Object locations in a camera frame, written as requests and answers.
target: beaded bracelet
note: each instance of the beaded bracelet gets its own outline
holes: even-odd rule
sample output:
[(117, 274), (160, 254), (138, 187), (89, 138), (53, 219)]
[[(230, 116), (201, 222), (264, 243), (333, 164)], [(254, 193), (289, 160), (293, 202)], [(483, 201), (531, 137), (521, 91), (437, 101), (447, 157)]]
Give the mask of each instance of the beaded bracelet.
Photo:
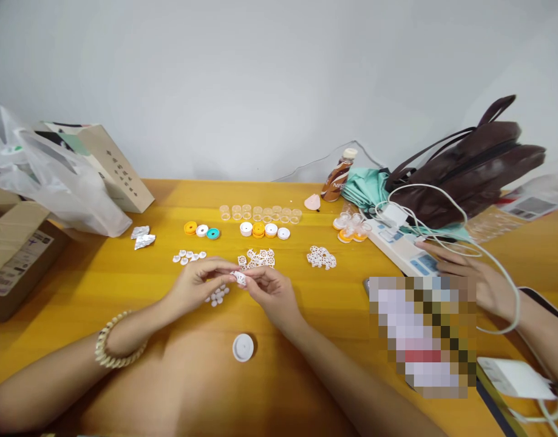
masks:
[(137, 351), (133, 352), (128, 357), (124, 358), (115, 358), (106, 353), (107, 347), (107, 338), (111, 329), (123, 320), (125, 317), (130, 315), (133, 311), (125, 311), (124, 313), (119, 314), (117, 317), (113, 317), (113, 319), (107, 323), (107, 325), (99, 332), (98, 339), (97, 339), (97, 348), (95, 349), (95, 355), (97, 358), (95, 361), (98, 361), (101, 366), (107, 368), (121, 368), (128, 366), (129, 364), (135, 362), (143, 353), (145, 348), (147, 347), (147, 342), (145, 342)]

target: pixelated area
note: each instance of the pixelated area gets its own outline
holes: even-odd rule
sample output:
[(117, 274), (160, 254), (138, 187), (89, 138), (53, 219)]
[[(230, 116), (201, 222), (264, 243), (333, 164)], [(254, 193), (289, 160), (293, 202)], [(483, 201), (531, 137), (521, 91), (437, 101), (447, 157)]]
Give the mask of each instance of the pixelated area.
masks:
[(464, 277), (371, 277), (370, 313), (398, 374), (424, 398), (475, 387), (475, 284)]

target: pink object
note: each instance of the pink object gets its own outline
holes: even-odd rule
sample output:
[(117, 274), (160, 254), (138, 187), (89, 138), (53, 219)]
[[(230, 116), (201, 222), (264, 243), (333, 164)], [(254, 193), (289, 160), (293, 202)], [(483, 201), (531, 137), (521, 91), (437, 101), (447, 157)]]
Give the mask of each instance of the pink object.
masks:
[(321, 206), (321, 198), (319, 197), (319, 194), (312, 194), (305, 200), (303, 204), (307, 209), (317, 211)]

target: power strip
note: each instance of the power strip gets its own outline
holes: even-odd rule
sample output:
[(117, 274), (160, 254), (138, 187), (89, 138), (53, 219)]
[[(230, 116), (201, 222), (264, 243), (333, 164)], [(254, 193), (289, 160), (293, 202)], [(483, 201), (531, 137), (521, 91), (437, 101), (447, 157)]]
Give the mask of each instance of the power strip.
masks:
[(366, 219), (372, 227), (368, 238), (406, 276), (438, 276), (437, 260), (414, 245), (416, 241), (424, 240), (422, 237), (403, 234), (398, 228), (387, 226), (374, 218), (366, 217)]

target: white wall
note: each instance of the white wall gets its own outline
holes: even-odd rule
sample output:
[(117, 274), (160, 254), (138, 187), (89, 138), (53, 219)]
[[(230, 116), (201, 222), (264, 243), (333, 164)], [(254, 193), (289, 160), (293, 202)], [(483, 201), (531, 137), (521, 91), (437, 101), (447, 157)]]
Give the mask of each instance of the white wall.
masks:
[(510, 93), (519, 64), (520, 122), (557, 162), (525, 96), (537, 61), (558, 87), (552, 20), (558, 0), (1, 0), (0, 100), (102, 123), (143, 177), (274, 180), (352, 139), (398, 164)]

